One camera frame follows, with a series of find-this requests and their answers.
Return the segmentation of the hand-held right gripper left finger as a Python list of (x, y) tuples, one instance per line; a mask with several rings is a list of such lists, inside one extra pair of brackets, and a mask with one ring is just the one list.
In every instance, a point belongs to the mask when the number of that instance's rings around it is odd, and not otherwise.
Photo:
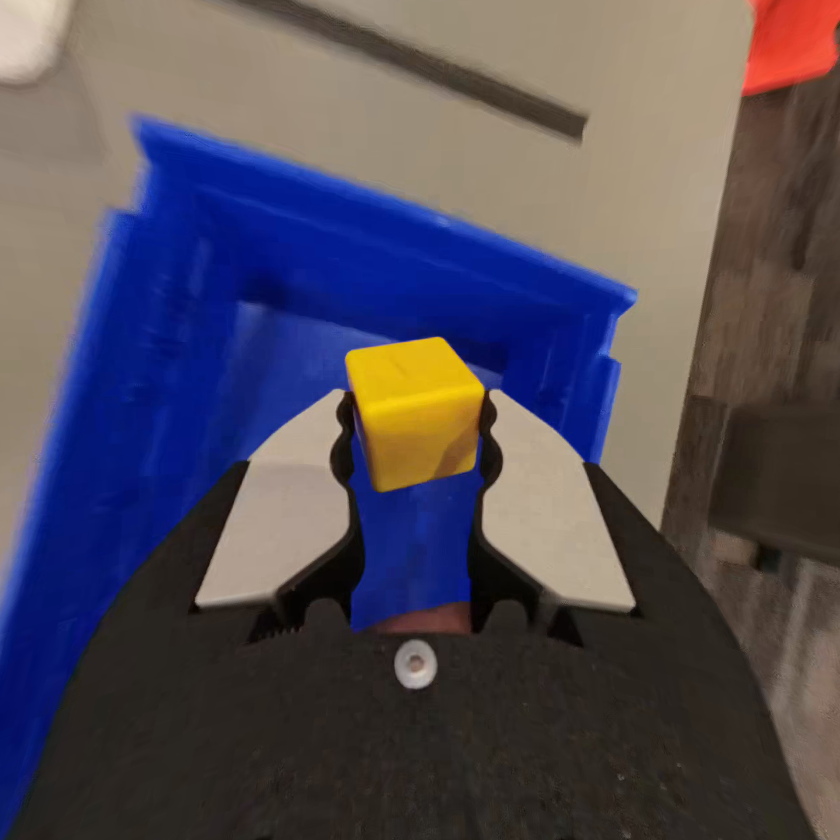
[(364, 572), (353, 436), (352, 395), (330, 391), (257, 448), (196, 593), (199, 610), (304, 613), (331, 599), (352, 611)]

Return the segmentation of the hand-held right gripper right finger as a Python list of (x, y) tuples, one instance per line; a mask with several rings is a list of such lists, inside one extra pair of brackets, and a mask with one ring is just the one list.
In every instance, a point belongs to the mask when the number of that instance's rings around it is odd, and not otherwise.
[(635, 596), (574, 448), (498, 389), (486, 394), (479, 436), (482, 486), (467, 559), (473, 630), (501, 602), (519, 604), (532, 627), (549, 599), (550, 631), (572, 609), (632, 615)]

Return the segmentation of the yellow cube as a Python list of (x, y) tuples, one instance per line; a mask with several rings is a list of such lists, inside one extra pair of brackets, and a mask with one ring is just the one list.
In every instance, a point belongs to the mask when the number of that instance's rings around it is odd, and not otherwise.
[(345, 369), (374, 490), (402, 490), (475, 467), (486, 389), (446, 340), (352, 350)]

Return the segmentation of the blue plastic bin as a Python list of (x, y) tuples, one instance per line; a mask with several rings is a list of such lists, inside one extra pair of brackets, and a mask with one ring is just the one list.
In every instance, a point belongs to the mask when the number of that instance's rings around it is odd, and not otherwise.
[(369, 186), (148, 117), (101, 228), (2, 595), (2, 837), (116, 594), (232, 464), (347, 385), (344, 357), (440, 337), (600, 461), (637, 290)]

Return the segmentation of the grey desk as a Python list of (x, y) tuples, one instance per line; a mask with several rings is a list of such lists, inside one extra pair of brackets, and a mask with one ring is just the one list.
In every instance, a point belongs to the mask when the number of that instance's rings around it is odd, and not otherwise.
[(148, 113), (409, 197), (624, 282), (602, 462), (662, 522), (744, 67), (749, 2), (324, 2), (587, 116), (581, 143), (230, 2), (79, 2), (64, 55), (2, 87), (2, 553), (98, 222)]

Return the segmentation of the orange traffic cone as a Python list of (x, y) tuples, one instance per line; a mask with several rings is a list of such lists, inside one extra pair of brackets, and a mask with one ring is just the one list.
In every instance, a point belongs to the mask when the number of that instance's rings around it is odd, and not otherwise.
[(838, 60), (838, 1), (750, 1), (744, 97), (823, 77)]

